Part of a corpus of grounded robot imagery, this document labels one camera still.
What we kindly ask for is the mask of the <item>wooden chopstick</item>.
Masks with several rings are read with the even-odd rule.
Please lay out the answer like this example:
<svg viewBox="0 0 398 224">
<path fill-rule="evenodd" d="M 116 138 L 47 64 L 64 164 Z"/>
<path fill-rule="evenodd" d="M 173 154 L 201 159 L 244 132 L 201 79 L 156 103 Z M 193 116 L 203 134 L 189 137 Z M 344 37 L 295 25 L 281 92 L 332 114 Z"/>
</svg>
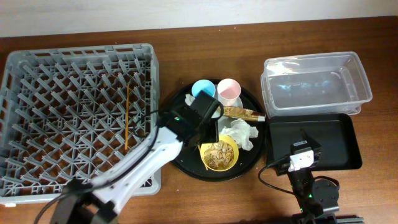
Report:
<svg viewBox="0 0 398 224">
<path fill-rule="evenodd" d="M 125 115 L 125 143 L 124 149 L 128 150 L 128 137 L 129 137 L 129 83 L 127 83 L 126 87 L 126 115 Z"/>
<path fill-rule="evenodd" d="M 201 161 L 202 161 L 203 165 L 205 166 L 205 169 L 208 170 L 208 167 L 205 164 L 205 161 L 203 160 L 203 155 L 202 155 L 202 152 L 201 152 L 201 146 L 199 144 L 197 144 L 197 148 L 198 148 L 199 153 L 200 153 Z"/>
</svg>

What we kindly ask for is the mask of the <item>yellow bowl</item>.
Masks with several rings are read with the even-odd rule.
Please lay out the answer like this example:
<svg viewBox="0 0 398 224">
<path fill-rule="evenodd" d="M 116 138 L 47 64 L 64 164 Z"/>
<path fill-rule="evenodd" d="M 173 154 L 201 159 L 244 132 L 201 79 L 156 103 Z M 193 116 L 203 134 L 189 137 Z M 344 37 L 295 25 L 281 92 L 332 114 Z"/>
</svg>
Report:
<svg viewBox="0 0 398 224">
<path fill-rule="evenodd" d="M 221 135 L 218 142 L 200 146 L 200 157 L 206 169 L 224 172 L 236 164 L 239 157 L 238 145 L 228 135 Z"/>
</svg>

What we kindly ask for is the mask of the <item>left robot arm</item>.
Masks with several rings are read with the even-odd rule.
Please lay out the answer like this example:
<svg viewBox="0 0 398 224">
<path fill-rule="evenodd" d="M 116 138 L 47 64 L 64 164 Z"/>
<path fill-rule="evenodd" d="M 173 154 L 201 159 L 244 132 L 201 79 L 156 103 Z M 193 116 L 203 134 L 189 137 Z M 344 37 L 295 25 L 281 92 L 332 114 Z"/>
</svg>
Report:
<svg viewBox="0 0 398 224">
<path fill-rule="evenodd" d="M 223 105 L 204 91 L 190 105 L 159 111 L 155 128 L 124 159 L 87 184 L 67 184 L 51 223 L 117 223 L 133 193 L 183 147 L 218 141 L 215 113 L 222 115 Z"/>
</svg>

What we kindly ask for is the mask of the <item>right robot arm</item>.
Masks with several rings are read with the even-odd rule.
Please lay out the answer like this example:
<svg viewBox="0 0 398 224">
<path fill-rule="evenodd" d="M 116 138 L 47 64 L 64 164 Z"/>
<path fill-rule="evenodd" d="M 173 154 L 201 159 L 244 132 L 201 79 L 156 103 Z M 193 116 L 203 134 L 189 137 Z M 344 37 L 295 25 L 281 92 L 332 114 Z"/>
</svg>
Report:
<svg viewBox="0 0 398 224">
<path fill-rule="evenodd" d="M 290 152 L 277 163 L 277 174 L 287 175 L 293 195 L 301 212 L 292 216 L 292 223 L 364 223 L 356 216 L 340 217 L 335 213 L 338 205 L 340 183 L 331 177 L 313 176 L 322 154 L 322 146 L 300 130 L 302 140 L 290 145 Z"/>
</svg>

